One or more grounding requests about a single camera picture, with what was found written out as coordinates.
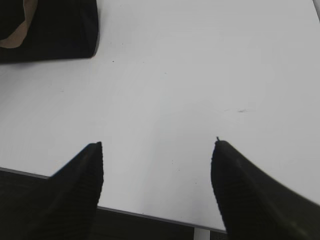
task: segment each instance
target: black bag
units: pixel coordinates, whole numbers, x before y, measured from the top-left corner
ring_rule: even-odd
[[[98,33],[96,0],[0,3],[0,63],[90,58]]]

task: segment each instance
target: white table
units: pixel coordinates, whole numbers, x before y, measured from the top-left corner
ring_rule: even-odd
[[[216,136],[320,203],[320,24],[306,0],[102,0],[92,59],[0,66],[0,167],[102,141],[99,206],[223,230]]]

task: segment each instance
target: scuff mark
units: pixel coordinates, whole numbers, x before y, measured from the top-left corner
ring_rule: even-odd
[[[247,109],[242,109],[238,111],[238,113],[247,113],[247,112],[249,112]]]

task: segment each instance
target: dark floor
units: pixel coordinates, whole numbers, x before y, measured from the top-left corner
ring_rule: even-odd
[[[0,170],[0,205],[20,198],[46,177]],[[98,209],[89,240],[193,240],[194,228],[139,216]],[[211,240],[226,240],[224,233],[211,232]]]

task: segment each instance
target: tan strap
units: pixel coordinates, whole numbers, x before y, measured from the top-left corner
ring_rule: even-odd
[[[19,47],[27,36],[29,26],[37,9],[38,0],[23,0],[24,21],[6,39],[0,40],[0,47],[14,49]]]

